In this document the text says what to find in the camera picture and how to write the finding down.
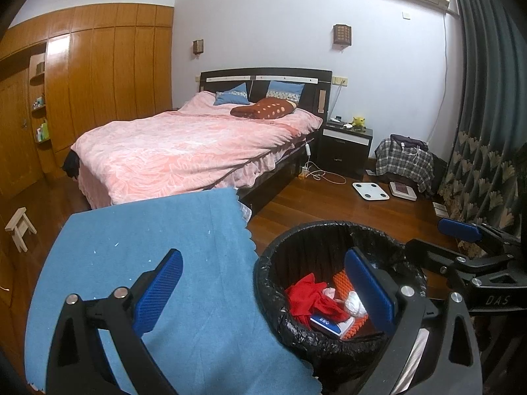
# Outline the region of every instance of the red cloth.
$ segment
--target red cloth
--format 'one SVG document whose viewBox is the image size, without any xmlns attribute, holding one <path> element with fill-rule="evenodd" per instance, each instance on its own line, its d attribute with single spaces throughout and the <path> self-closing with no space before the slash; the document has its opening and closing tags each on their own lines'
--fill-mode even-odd
<svg viewBox="0 0 527 395">
<path fill-rule="evenodd" d="M 322 290 L 327 288 L 327 285 L 326 282 L 316 284 L 315 275 L 309 273 L 286 289 L 291 314 L 307 328 L 311 328 L 309 319 L 315 312 L 319 312 L 324 318 L 333 322 L 349 319 L 349 314 L 342 310 L 335 300 L 322 294 Z"/>
</svg>

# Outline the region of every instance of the blue pillow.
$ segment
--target blue pillow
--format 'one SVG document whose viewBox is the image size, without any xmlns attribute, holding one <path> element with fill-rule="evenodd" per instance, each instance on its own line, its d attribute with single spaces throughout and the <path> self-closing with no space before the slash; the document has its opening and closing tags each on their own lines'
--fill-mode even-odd
<svg viewBox="0 0 527 395">
<path fill-rule="evenodd" d="M 283 81 L 272 81 L 267 89 L 265 97 L 287 99 L 296 105 L 300 102 L 300 96 L 304 90 L 304 84 L 284 83 Z"/>
<path fill-rule="evenodd" d="M 250 102 L 247 99 L 247 87 L 245 83 L 236 86 L 230 91 L 216 92 L 216 101 L 214 101 L 214 105 L 221 104 L 249 105 Z"/>
</svg>

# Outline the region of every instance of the bed frame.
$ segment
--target bed frame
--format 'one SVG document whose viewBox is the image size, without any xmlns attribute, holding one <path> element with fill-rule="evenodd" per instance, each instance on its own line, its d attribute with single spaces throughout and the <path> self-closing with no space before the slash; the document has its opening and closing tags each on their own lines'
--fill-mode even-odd
<svg viewBox="0 0 527 395">
<path fill-rule="evenodd" d="M 265 97 L 271 80 L 303 83 L 304 90 L 298 107 L 326 121 L 329 108 L 329 92 L 333 73 L 307 68 L 236 68 L 201 73 L 200 91 L 224 92 L 242 83 L 247 86 L 249 101 L 257 102 Z M 312 160 L 316 159 L 320 132 L 308 136 Z M 273 171 L 260 175 L 251 188 L 238 190 L 240 202 L 248 206 L 253 215 L 269 203 L 299 173 L 307 161 L 306 148 L 299 145 L 276 163 Z"/>
</svg>

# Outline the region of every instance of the brown polka dot pillow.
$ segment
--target brown polka dot pillow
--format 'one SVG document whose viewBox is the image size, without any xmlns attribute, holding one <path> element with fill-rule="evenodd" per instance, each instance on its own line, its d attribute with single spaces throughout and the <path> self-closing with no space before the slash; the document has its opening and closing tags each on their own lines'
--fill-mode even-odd
<svg viewBox="0 0 527 395">
<path fill-rule="evenodd" d="M 294 102 L 269 97 L 260 99 L 253 105 L 234 107 L 231 110 L 231 115 L 247 119 L 271 120 L 291 114 L 295 108 L 296 104 Z"/>
</svg>

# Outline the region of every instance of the blue gripper pad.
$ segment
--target blue gripper pad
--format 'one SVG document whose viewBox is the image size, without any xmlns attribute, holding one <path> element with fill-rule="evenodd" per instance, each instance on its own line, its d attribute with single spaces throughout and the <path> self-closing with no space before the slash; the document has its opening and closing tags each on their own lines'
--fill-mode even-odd
<svg viewBox="0 0 527 395">
<path fill-rule="evenodd" d="M 479 242 L 482 239 L 481 232 L 476 226 L 447 218 L 439 220 L 437 229 L 444 235 L 452 236 L 465 242 Z"/>
<path fill-rule="evenodd" d="M 183 273 L 183 257 L 178 250 L 170 250 L 163 261 L 165 263 L 160 269 L 157 267 L 152 283 L 135 305 L 133 329 L 138 337 L 154 329 Z"/>
<path fill-rule="evenodd" d="M 395 298 L 381 286 L 372 265 L 360 250 L 350 249 L 344 257 L 344 269 L 375 328 L 392 335 L 395 332 Z"/>
</svg>

